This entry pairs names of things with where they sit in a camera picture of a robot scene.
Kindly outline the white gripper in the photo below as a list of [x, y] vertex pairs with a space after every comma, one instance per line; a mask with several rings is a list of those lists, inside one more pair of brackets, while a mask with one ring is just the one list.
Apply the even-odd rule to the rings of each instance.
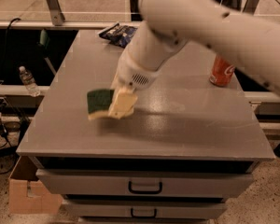
[[133, 107], [138, 99], [135, 90], [145, 90], [159, 76], [159, 71], [149, 71], [135, 62], [128, 51], [123, 51], [119, 57], [116, 74], [111, 84], [115, 90], [108, 116], [122, 119], [133, 113]]

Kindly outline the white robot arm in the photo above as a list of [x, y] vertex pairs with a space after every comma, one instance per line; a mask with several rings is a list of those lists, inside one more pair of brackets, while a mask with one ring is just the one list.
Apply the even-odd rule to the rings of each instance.
[[220, 6], [214, 0], [139, 0], [143, 21], [122, 52], [108, 115], [132, 114], [134, 94], [189, 41], [224, 58], [280, 96], [280, 24]]

